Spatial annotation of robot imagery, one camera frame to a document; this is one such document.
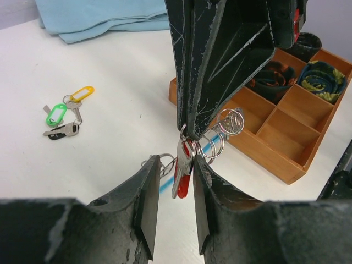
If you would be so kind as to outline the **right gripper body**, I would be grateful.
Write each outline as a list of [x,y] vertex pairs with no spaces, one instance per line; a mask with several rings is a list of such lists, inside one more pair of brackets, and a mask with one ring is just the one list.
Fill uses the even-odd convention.
[[306,21],[307,0],[267,1],[275,46],[289,49]]

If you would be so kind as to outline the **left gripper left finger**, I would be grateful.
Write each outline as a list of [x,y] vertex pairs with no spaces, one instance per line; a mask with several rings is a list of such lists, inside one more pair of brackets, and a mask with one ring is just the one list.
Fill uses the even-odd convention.
[[160,189],[160,156],[151,156],[132,177],[88,208],[100,221],[94,224],[102,244],[95,248],[113,260],[152,260]]

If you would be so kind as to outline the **red tag key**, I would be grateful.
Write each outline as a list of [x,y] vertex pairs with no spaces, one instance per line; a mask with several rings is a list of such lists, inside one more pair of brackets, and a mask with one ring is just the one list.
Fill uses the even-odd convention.
[[190,175],[194,164],[194,148],[190,139],[180,139],[177,146],[177,163],[174,173],[172,198],[181,199],[188,194]]

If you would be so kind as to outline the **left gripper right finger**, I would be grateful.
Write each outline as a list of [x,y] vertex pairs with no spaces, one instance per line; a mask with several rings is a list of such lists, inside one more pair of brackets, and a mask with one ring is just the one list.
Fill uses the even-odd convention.
[[193,185],[201,255],[243,255],[251,245],[257,247],[261,201],[219,176],[200,156]]

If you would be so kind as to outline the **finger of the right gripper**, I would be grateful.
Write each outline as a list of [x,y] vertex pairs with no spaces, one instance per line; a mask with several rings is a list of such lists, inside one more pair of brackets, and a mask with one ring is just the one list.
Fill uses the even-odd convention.
[[177,127],[196,131],[195,88],[191,84],[192,44],[196,1],[165,1],[177,80]]
[[186,135],[202,137],[219,110],[274,50],[269,1],[195,1]]

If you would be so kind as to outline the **large keyring holder blue handle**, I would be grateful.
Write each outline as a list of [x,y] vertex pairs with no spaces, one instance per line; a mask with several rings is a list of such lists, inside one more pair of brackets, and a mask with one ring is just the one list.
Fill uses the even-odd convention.
[[[220,120],[220,116],[223,112],[227,112],[227,115],[222,120]],[[208,164],[211,164],[215,158],[222,154],[225,143],[228,141],[229,137],[239,135],[244,129],[244,125],[245,117],[241,108],[227,108],[222,110],[216,116],[215,125],[208,129],[205,135],[201,138],[201,140],[206,140],[207,144],[202,146],[198,144],[199,142],[197,141],[196,143],[199,146],[195,147],[195,151],[200,151],[200,155],[204,158],[208,158]],[[170,153],[160,154],[160,157],[170,157],[172,159],[171,162],[167,165],[161,163],[161,179],[167,176],[172,171],[172,169],[175,168],[177,158]],[[169,178],[167,181],[165,181],[161,187],[159,187],[159,193],[166,191],[169,187],[171,187],[172,184],[174,184],[174,181],[175,180],[173,178]]]

